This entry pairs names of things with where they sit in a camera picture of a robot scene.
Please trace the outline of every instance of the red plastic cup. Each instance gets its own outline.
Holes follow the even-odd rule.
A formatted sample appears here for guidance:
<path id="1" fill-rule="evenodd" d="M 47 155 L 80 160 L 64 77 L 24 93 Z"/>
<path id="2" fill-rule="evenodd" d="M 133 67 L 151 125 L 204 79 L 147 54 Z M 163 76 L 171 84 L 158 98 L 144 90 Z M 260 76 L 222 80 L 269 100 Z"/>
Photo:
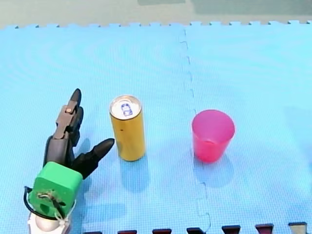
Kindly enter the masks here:
<path id="1" fill-rule="evenodd" d="M 216 162 L 235 134 L 232 119 L 218 110 L 198 113 L 192 121 L 195 156 L 203 162 Z"/>

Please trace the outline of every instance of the blue foam mat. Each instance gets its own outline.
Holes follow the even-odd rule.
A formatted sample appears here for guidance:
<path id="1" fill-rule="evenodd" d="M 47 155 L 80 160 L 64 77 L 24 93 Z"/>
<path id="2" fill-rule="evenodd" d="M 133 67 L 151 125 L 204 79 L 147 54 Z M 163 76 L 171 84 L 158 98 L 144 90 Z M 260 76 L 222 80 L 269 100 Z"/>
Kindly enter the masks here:
<path id="1" fill-rule="evenodd" d="M 113 150 L 78 195 L 73 234 L 288 222 L 311 214 L 311 24 L 48 27 L 0 31 L 0 233 L 27 233 L 23 186 L 75 88 L 85 110 L 75 153 L 113 137 L 108 106 L 143 103 L 146 156 Z M 203 109 L 233 117 L 235 138 L 215 165 L 193 159 L 190 124 Z"/>

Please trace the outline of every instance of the green plastic part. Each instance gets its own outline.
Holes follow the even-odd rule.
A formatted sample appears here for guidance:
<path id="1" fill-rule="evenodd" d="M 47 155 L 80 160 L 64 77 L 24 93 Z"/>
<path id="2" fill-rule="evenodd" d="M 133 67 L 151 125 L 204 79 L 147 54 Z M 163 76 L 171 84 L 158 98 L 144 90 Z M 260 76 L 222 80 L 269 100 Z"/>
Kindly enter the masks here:
<path id="1" fill-rule="evenodd" d="M 75 202 L 81 182 L 82 175 L 79 172 L 55 162 L 48 162 L 36 177 L 28 202 L 40 214 L 54 217 L 58 212 L 51 199 L 39 197 L 39 195 L 51 195 L 67 215 Z"/>

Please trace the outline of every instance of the yellow can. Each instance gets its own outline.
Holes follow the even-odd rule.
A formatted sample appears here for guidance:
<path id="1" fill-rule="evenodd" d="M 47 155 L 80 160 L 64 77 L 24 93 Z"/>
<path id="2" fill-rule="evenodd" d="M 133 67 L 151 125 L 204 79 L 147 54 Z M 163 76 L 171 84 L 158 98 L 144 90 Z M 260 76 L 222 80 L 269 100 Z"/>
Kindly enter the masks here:
<path id="1" fill-rule="evenodd" d="M 110 116 L 119 156 L 135 161 L 145 154 L 144 126 L 141 102 L 131 95 L 115 98 Z"/>

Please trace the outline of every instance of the robotic hand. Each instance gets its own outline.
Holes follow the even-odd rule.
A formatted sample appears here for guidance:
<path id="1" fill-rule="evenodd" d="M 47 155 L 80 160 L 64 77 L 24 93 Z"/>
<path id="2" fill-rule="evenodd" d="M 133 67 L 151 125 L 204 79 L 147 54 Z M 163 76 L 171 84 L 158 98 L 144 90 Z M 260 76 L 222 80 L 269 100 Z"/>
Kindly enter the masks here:
<path id="1" fill-rule="evenodd" d="M 61 109 L 56 131 L 47 140 L 43 169 L 36 177 L 34 187 L 25 187 L 24 204 L 30 211 L 30 234 L 69 232 L 70 215 L 82 180 L 98 167 L 98 162 L 114 145 L 115 140 L 109 138 L 90 152 L 74 157 L 73 147 L 79 141 L 83 119 L 80 101 L 81 91 L 76 89 Z"/>

